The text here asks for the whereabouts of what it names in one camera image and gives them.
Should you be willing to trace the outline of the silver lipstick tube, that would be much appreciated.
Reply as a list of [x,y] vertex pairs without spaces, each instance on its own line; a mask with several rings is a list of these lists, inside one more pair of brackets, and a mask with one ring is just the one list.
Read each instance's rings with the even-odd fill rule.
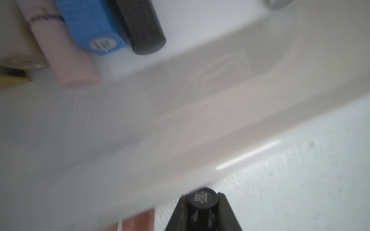
[[278,10],[286,7],[294,0],[265,0],[266,6],[271,10]]

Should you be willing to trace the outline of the clear pink lip gloss tube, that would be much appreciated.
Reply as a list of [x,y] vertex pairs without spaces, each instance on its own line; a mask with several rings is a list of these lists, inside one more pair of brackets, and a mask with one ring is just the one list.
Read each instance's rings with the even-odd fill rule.
[[88,87],[100,81],[90,54],[76,45],[54,1],[16,3],[62,86]]

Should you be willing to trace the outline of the pink and silver lipstick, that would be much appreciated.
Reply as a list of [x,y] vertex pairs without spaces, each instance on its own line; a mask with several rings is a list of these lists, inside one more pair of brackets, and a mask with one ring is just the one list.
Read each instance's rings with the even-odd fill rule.
[[118,231],[154,231],[155,209],[119,222]]

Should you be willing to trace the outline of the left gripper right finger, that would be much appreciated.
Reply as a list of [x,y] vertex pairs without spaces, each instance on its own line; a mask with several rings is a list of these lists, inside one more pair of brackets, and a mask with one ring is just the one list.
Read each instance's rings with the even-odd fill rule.
[[223,193],[218,193],[218,231],[242,231],[242,228]]

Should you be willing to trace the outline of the white plastic storage box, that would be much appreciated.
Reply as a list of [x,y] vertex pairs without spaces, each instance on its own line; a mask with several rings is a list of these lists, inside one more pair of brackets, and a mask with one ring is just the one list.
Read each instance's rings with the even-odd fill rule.
[[166,44],[1,91],[1,230],[96,231],[370,93],[369,1],[154,1]]

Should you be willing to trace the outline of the black lipstick with silver band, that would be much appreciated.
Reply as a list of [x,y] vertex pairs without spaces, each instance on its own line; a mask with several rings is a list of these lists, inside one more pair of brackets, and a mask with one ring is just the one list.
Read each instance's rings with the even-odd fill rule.
[[191,231],[215,231],[218,195],[210,188],[200,188],[186,195],[188,226]]

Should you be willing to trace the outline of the pink and blue lipstick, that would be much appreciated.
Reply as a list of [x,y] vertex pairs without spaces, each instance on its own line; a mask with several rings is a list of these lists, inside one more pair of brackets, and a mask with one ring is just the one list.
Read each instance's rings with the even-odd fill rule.
[[107,1],[57,0],[74,41],[85,50],[105,55],[128,45]]

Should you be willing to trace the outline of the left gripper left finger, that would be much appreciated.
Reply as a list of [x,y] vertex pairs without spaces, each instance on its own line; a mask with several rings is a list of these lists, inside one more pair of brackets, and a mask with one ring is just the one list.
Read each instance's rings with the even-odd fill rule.
[[165,231],[190,231],[189,202],[187,194],[180,197]]

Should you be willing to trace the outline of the bronze lipstick tube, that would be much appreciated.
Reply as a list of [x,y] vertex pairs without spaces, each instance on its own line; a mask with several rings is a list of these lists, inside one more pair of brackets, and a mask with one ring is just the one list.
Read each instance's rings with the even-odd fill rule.
[[1,0],[1,66],[21,70],[48,66],[15,1]]

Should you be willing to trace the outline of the gold and black square lipstick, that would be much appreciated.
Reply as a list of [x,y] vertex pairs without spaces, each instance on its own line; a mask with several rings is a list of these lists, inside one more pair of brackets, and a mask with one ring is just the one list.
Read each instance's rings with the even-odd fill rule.
[[1,90],[31,82],[24,70],[1,66]]

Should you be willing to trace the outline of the black lipstick with gold band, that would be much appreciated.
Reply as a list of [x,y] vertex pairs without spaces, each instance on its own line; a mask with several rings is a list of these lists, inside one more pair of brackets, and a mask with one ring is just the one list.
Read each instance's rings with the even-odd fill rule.
[[152,1],[107,1],[125,37],[135,54],[147,55],[157,52],[166,44],[166,37]]

